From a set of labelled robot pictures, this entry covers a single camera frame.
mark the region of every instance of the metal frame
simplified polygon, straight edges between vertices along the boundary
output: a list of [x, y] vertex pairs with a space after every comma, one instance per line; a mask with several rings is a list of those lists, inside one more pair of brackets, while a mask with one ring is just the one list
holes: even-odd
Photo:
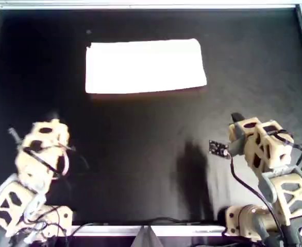
[[[141, 225], [95, 225], [81, 228], [74, 236], [137, 236]], [[158, 237], [221, 236], [225, 227], [218, 225], [152, 225]]]
[[[31, 9], [262, 9], [296, 8], [302, 31], [302, 0], [0, 0], [1, 10]], [[216, 225], [151, 226], [157, 236], [221, 236]], [[141, 226], [86, 226], [77, 236], [136, 236]]]

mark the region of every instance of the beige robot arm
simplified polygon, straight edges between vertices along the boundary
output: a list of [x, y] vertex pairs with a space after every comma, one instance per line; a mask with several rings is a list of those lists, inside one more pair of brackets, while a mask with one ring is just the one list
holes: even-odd
[[62, 176], [57, 163], [60, 156], [67, 158], [68, 127], [52, 119], [34, 123], [22, 142], [14, 136], [19, 142], [15, 159], [18, 172], [0, 186], [0, 246], [12, 246], [11, 238], [22, 232], [26, 238], [19, 246], [45, 241], [57, 233], [70, 234], [72, 211], [64, 206], [52, 210], [52, 206], [45, 205], [52, 180]]

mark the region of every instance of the white towel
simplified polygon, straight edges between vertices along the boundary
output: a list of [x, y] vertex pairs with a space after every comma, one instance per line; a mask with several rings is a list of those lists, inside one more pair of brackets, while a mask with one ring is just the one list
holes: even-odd
[[86, 52], [86, 92], [129, 94], [206, 85], [196, 39], [92, 43]]

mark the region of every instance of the black table surface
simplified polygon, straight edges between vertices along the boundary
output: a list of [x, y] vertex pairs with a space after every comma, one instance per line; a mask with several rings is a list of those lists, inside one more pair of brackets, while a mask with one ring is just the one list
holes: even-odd
[[[190, 38], [202, 47], [208, 81], [203, 90], [111, 100], [85, 93], [90, 42]], [[69, 126], [71, 144], [90, 166], [87, 171], [70, 153], [71, 190], [58, 181], [48, 195], [47, 203], [76, 211], [76, 221], [213, 220], [222, 207], [257, 203], [234, 181], [227, 161], [208, 155], [208, 141], [227, 142], [230, 113], [238, 111], [275, 119], [302, 143], [296, 13], [1, 11], [0, 184], [15, 172], [16, 149], [7, 129], [25, 135], [52, 110]], [[244, 158], [235, 165], [256, 187]]]

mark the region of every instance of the white rectangle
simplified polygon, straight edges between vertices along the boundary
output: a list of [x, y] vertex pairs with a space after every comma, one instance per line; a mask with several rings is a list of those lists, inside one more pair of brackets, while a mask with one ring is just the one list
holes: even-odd
[[86, 92], [130, 94], [206, 85], [196, 39], [92, 43], [86, 52]]

